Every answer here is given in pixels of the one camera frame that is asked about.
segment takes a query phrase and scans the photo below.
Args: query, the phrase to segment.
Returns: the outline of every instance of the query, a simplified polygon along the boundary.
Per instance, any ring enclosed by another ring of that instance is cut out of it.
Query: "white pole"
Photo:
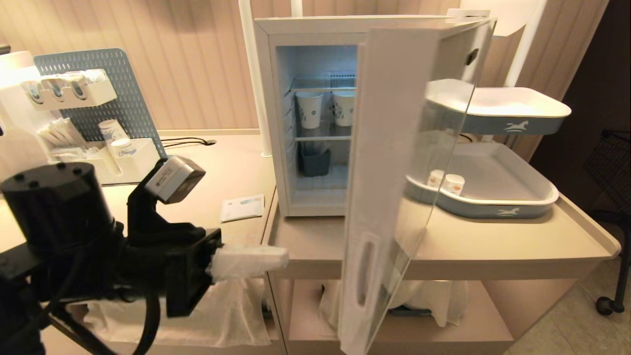
[[[302,17],[302,0],[292,0],[292,17]]]
[[[272,156],[272,146],[269,140],[268,116],[265,110],[265,98],[263,97],[263,82],[261,80],[261,68],[259,67],[259,53],[256,51],[254,39],[254,22],[252,21],[252,8],[250,0],[239,0],[239,13],[241,14],[241,27],[245,39],[245,53],[247,64],[250,67],[252,77],[252,91],[254,91],[254,106],[259,120],[259,131],[263,142],[263,157]]]
[[[513,62],[510,64],[509,72],[506,75],[504,87],[514,87],[517,83],[519,74],[521,74],[521,70],[526,62],[528,51],[530,51],[530,46],[533,44],[534,35],[539,28],[539,22],[541,21],[541,16],[543,15],[543,10],[546,8],[547,2],[548,0],[539,0],[537,7],[534,9],[534,13],[530,16],[528,22],[526,22],[524,32],[517,46],[517,51],[513,57]]]

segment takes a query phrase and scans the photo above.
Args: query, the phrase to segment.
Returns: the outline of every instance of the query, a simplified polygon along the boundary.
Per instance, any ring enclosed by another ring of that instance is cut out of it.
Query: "gray pegboard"
[[[64,117],[70,117],[87,141],[103,140],[98,123],[115,118],[130,138],[152,138],[160,156],[167,156],[125,51],[120,48],[95,49],[46,54],[33,60],[41,75],[105,70],[118,98],[100,106],[60,110]]]

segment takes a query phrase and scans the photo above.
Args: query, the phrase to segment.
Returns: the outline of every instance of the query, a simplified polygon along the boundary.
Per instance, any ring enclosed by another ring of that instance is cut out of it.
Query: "shelf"
[[[340,279],[343,217],[285,217],[270,245],[287,248],[291,279]],[[561,195],[543,217],[467,219],[435,208],[406,279],[580,279],[613,258],[620,244]]]
[[[329,168],[329,174],[323,176],[307,177],[302,174],[298,177],[297,188],[299,191],[319,190],[344,190],[348,184],[348,165],[333,165]]]
[[[295,78],[290,90],[293,92],[327,92],[355,90],[355,75],[343,75],[330,78]]]
[[[322,297],[318,280],[296,280],[293,290],[289,341],[337,341],[337,333],[320,317]],[[512,342],[502,316],[480,281],[469,282],[469,304],[459,326],[440,328],[431,316],[387,315],[375,343],[380,342]]]
[[[150,354],[154,355],[170,355],[170,354],[187,354],[187,355],[278,355],[283,354],[281,350],[284,348],[282,340],[278,338],[278,332],[274,325],[274,320],[264,320],[265,327],[268,330],[271,344],[268,346],[230,346],[230,347],[208,347],[208,346],[191,346],[191,345],[164,345],[162,343],[153,344]],[[133,342],[105,342],[116,354],[131,354],[137,346]]]
[[[338,126],[332,116],[323,116],[320,126],[306,129],[298,123],[295,141],[350,140],[352,126]]]

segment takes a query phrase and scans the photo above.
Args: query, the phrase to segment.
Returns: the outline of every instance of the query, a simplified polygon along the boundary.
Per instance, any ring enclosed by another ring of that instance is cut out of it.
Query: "white cloth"
[[[167,318],[165,300],[154,341],[158,345],[228,347],[270,345],[263,321],[261,279],[237,279],[211,286],[189,317]],[[98,301],[88,303],[84,321],[101,338],[112,342],[140,340],[144,324],[144,301],[133,303]]]
[[[328,280],[322,283],[324,294],[318,311],[332,327],[339,322],[341,281]],[[432,310],[432,316],[440,327],[447,323],[459,325],[468,303],[467,281],[429,280],[402,281],[392,298],[390,309],[405,305],[415,310]]]

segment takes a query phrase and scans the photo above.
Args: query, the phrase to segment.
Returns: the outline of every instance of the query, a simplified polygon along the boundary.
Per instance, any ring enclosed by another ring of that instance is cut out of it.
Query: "cable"
[[[461,136],[461,137],[465,137],[465,138],[467,138],[467,139],[468,139],[471,143],[473,143],[473,140],[471,139],[471,137],[466,136],[466,135],[464,135],[464,134],[462,134],[462,133],[460,133],[460,136]]]
[[[68,328],[70,328],[70,330],[72,330],[72,332],[70,332],[68,329],[61,325],[63,329],[60,329],[60,331],[75,342],[77,342],[77,340],[81,341],[82,344],[80,345],[84,348],[87,347],[86,350],[98,355],[116,355],[116,353],[108,348],[105,344],[103,344],[103,342],[99,338],[97,338],[96,335],[94,335],[82,324],[75,321],[73,317],[66,311],[65,305],[62,305],[61,307],[53,310],[51,315],[55,316],[55,318],[62,321]],[[54,323],[57,321],[51,317],[51,322],[53,323],[53,326],[55,326]]]
[[[160,326],[160,298],[158,293],[150,287],[143,287],[143,292],[146,299],[143,334],[133,355],[145,355],[149,351],[153,341],[156,339],[158,327]]]
[[[174,147],[176,145],[182,145],[182,144],[201,144],[201,145],[206,145],[206,146],[210,146],[210,145],[214,145],[215,143],[217,143],[216,140],[205,140],[199,137],[182,137],[182,138],[168,138],[168,139],[163,139],[160,141],[177,141],[177,140],[195,140],[195,141],[182,141],[179,143],[173,143],[173,144],[169,144],[169,145],[165,145],[165,148],[168,147]]]
[[[85,250],[82,249],[82,250],[79,250],[77,252],[77,255],[74,258],[73,266],[70,269],[70,272],[68,273],[68,276],[66,276],[66,279],[61,284],[61,287],[59,288],[59,291],[57,292],[57,294],[50,300],[50,302],[48,302],[48,304],[46,305],[46,307],[44,307],[44,309],[40,312],[40,314],[38,314],[26,327],[20,329],[16,333],[14,333],[9,338],[9,340],[7,340],[3,344],[4,346],[13,345],[15,342],[17,342],[22,337],[24,337],[26,334],[28,334],[33,329],[35,329],[35,327],[39,328],[39,325],[42,323],[42,321],[45,318],[48,317],[48,314],[50,313],[50,311],[52,311],[53,309],[57,308],[57,305],[59,304],[61,299],[64,297],[66,292],[68,292],[68,289],[73,284],[74,279],[76,278],[77,274],[79,273],[79,271],[83,267],[83,262],[85,260],[85,257],[86,257]]]

